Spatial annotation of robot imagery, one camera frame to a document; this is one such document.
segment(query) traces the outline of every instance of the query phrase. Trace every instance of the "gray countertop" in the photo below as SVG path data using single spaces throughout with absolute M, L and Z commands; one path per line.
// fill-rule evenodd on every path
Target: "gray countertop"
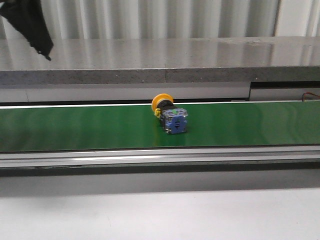
M 318 81 L 320 37 L 0 40 L 0 85 Z

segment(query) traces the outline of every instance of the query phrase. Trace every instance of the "green conveyor belt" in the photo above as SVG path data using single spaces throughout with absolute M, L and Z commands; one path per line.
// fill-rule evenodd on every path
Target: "green conveyor belt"
M 176 135 L 149 105 L 0 109 L 0 152 L 320 144 L 320 101 L 179 106 Z

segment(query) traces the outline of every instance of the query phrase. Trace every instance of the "white panel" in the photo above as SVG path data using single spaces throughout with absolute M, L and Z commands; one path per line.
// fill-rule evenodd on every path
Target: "white panel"
M 203 33 L 198 37 L 217 38 L 219 35 L 219 22 L 222 0 L 205 0 Z
M 248 14 L 247 37 L 272 36 L 275 27 L 278 0 L 252 0 Z
M 308 27 L 306 30 L 306 36 L 307 37 L 314 37 L 317 35 L 317 28 L 320 22 L 320 0 L 313 0 L 309 21 L 308 21 Z
M 313 0 L 281 0 L 276 36 L 305 36 Z
M 0 17 L 0 39 L 6 39 L 6 33 L 5 33 L 5 28 L 4 28 L 4 24 L 2 21 L 2 17 Z
M 245 37 L 250 0 L 224 0 L 221 6 L 219 37 Z
M 205 30 L 205 11 L 206 11 L 206 0 L 198 0 L 193 4 L 192 8 L 192 38 L 201 38 L 204 35 Z
M 168 2 L 167 0 L 151 1 L 151 22 L 148 23 L 148 32 L 151 38 L 164 39 L 168 35 Z
M 56 0 L 62 39 L 78 39 L 77 11 L 75 0 Z
M 119 0 L 96 1 L 99 37 L 106 39 L 122 38 L 121 10 Z
M 192 30 L 192 0 L 177 0 L 176 7 L 176 38 L 186 39 L 191 37 Z
M 84 39 L 97 39 L 99 38 L 99 28 L 96 13 L 95 0 L 78 0 L 77 6 L 77 19 L 78 28 L 81 29 L 81 34 Z
M 153 28 L 153 1 L 139 0 L 139 28 L 142 39 L 152 38 Z
M 173 39 L 176 37 L 177 28 L 177 0 L 168 0 L 168 20 L 167 20 L 167 37 Z
M 53 39 L 62 38 L 62 26 L 60 23 L 60 14 L 58 10 L 57 0 L 42 0 L 41 1 L 43 17 L 48 28 L 48 31 Z
M 119 0 L 122 36 L 125 39 L 139 39 L 139 0 Z

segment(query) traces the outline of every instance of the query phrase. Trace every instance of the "wire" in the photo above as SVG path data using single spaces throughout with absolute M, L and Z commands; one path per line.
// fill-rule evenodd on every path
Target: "wire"
M 317 94 L 314 94 L 312 92 L 307 91 L 302 95 L 302 102 L 304 102 L 306 100 L 306 95 L 312 95 L 312 96 L 315 96 L 320 99 L 320 95 L 317 95 Z

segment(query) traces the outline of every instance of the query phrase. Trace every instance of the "gray floor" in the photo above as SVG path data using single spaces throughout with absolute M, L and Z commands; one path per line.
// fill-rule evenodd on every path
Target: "gray floor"
M 0 236 L 320 239 L 319 170 L 0 178 Z

